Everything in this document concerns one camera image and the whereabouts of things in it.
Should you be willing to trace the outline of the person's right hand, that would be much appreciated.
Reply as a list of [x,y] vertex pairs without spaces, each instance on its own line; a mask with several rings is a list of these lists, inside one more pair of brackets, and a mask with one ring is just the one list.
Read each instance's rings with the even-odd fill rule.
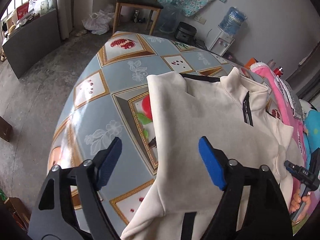
[[301,204],[305,204],[303,210],[300,213],[301,216],[305,216],[307,213],[307,210],[309,209],[309,206],[311,204],[311,198],[309,195],[301,197],[299,194],[300,194],[300,189],[297,189],[297,191],[293,195],[293,199],[290,204],[289,212],[293,213],[296,210],[298,210],[298,208],[300,207]]

